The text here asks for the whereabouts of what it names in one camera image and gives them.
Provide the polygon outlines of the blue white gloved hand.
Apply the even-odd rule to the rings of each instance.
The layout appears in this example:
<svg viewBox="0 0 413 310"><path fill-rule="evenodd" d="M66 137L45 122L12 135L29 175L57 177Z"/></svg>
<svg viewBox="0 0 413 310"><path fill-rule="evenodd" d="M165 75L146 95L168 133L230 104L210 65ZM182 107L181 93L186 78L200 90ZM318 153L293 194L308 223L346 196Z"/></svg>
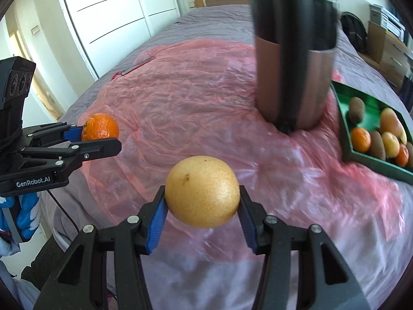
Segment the blue white gloved hand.
<svg viewBox="0 0 413 310"><path fill-rule="evenodd" d="M21 203L21 210L14 222L21 231L22 238L30 240L40 224L40 199L37 193L16 197L1 197L1 257L10 256L20 251L20 245L11 236L11 229L5 219L3 208L12 208L16 202Z"/></svg>

